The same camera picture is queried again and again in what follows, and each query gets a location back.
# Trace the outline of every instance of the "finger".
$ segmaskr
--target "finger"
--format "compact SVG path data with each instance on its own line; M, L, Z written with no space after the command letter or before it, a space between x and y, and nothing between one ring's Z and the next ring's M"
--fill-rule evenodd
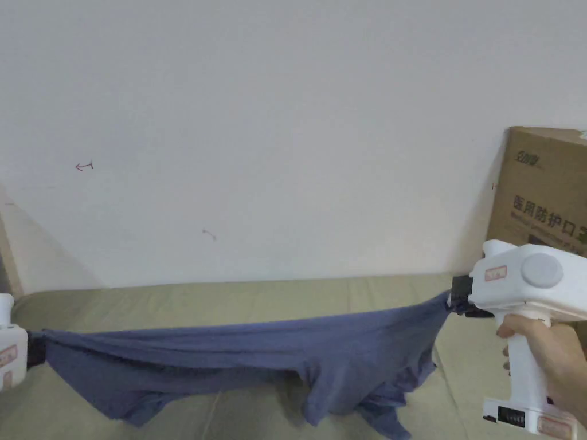
M528 336L534 334L538 323L540 323L540 321L535 319L526 318L525 316L516 314L509 314L505 317L500 328L497 329L497 336L501 338L509 338L515 334Z

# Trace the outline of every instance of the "white wall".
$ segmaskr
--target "white wall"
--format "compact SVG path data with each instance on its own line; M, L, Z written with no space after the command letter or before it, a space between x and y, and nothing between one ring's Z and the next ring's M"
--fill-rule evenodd
M587 126L586 16L0 2L0 209L23 288L469 268L504 129Z

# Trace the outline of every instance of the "label sticker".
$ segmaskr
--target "label sticker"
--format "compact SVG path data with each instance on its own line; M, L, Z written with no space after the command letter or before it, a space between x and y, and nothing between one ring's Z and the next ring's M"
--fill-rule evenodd
M2 378L2 390L9 390L12 388L12 372L7 371L4 373L4 377Z
M573 427L567 422L554 420L541 415L538 417L538 432L561 440L571 440Z
M0 351L0 368L8 365L18 357L18 349L16 345L10 346L5 350Z
M495 281L505 278L508 274L508 266L500 266L498 268L491 268L485 271L485 281Z

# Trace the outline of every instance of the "wrinkled fabric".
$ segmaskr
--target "wrinkled fabric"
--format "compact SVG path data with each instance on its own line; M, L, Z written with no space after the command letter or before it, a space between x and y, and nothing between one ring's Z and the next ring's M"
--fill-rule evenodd
M382 435L405 440L396 408L434 370L446 298L273 323L37 336L45 340L47 362L71 387L109 418L135 426L175 399L297 374L310 388L302 408L310 424L356 410Z

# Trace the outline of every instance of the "gripper handle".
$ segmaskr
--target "gripper handle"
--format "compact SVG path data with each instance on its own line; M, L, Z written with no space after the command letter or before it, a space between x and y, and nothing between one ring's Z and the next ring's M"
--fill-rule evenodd
M10 312L14 297L9 293L0 293L0 327L10 325Z
M519 310L520 314L530 319L540 319L548 327L551 326L550 316L533 310ZM501 325L505 314L496 316L498 325ZM525 408L538 410L547 409L547 382L542 368L536 362L528 340L525 336L516 334L508 339L510 351L511 398Z

